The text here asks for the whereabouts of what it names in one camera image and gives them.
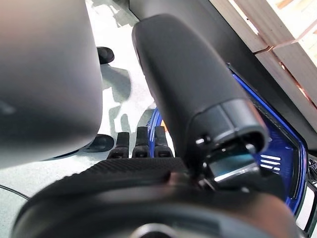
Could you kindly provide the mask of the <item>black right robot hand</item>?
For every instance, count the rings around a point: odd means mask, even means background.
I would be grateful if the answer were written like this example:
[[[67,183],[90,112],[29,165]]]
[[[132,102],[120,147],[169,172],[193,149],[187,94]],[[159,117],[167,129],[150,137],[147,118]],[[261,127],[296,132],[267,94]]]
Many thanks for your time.
[[[298,238],[279,174],[254,155],[269,133],[225,62],[174,16],[138,22],[133,45],[175,157],[119,156],[22,207],[13,238]]]

